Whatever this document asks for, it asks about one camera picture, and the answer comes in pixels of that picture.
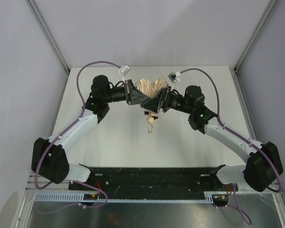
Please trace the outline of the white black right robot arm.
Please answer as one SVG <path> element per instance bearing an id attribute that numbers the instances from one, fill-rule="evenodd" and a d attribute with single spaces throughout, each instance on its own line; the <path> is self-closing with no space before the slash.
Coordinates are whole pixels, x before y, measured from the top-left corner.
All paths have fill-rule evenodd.
<path id="1" fill-rule="evenodd" d="M 205 106 L 205 96 L 199 86 L 188 86 L 183 95 L 168 85 L 139 91 L 145 95 L 141 107 L 152 116 L 169 109 L 187 113 L 193 130 L 216 139 L 241 158 L 243 165 L 218 168 L 216 176 L 222 183 L 244 182 L 259 192 L 269 189 L 274 181 L 281 184 L 283 167 L 277 146 L 251 139 L 228 126 L 218 112 Z"/>

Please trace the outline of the beige folding umbrella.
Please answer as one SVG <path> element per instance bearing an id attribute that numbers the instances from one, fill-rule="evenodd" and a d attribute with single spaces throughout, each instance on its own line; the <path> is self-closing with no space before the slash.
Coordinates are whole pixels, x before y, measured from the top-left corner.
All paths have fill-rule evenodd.
<path id="1" fill-rule="evenodd" d="M 140 79 L 136 84 L 136 88 L 142 92 L 144 95 L 148 96 L 149 98 L 154 98 L 162 88 L 167 88 L 169 86 L 168 82 L 165 79 L 156 79 L 154 82 L 150 82 L 146 79 Z M 148 122 L 148 133 L 153 132 L 153 122 L 159 118 L 158 113 L 153 113 L 151 111 L 147 111 L 145 109 Z"/>

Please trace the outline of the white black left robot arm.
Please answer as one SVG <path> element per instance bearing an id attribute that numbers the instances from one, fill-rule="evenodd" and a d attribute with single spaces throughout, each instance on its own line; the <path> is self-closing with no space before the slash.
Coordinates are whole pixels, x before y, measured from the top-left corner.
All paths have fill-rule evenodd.
<path id="1" fill-rule="evenodd" d="M 36 176 L 40 175 L 55 184 L 63 181 L 86 182 L 90 169 L 70 164 L 67 159 L 67 153 L 74 143 L 104 119 L 109 111 L 109 103 L 126 101 L 129 105 L 136 105 L 149 99 L 132 80 L 113 85 L 106 76 L 96 76 L 79 116 L 64 130 L 47 139 L 38 138 L 34 142 L 32 171 Z"/>

